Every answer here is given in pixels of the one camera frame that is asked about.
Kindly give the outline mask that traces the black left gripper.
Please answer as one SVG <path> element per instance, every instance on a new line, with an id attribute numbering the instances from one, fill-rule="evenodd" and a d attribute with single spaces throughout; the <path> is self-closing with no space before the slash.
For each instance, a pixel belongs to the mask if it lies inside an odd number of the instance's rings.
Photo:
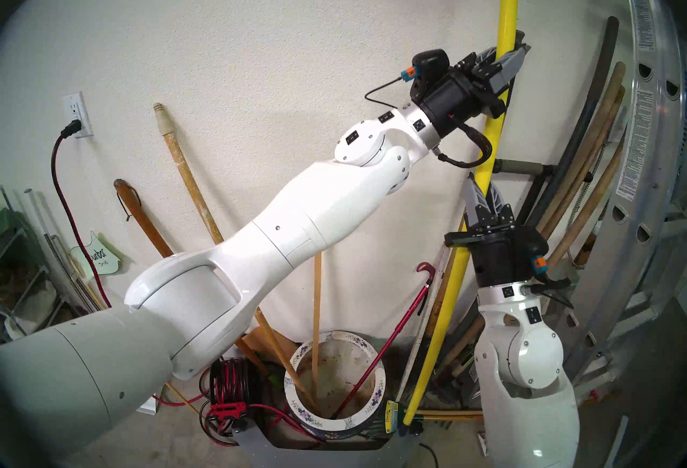
<path id="1" fill-rule="evenodd" d="M 492 119 L 502 116 L 507 105 L 500 97 L 512 88 L 530 49 L 530 45 L 519 45 L 500 57 L 495 46 L 479 54 L 472 52 L 459 61 L 459 70 L 449 68 L 441 74 L 419 67 L 418 107 L 439 139 L 482 110 Z M 483 78 L 483 84 L 469 78 Z"/>

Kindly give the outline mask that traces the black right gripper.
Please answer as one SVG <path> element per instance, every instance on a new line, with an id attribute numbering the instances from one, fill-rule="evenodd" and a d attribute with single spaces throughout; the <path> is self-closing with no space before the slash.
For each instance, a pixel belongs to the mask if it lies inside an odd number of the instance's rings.
<path id="1" fill-rule="evenodd" d="M 482 189 L 474 175 L 465 180 L 465 224 L 468 230 L 480 225 L 479 208 L 486 206 Z M 532 232 L 526 226 L 515 226 L 513 211 L 494 185 L 488 187 L 488 207 L 498 226 L 492 233 L 476 231 L 451 232 L 444 236 L 449 248 L 467 248 L 479 288 L 526 282 L 532 279 L 530 247 Z"/>

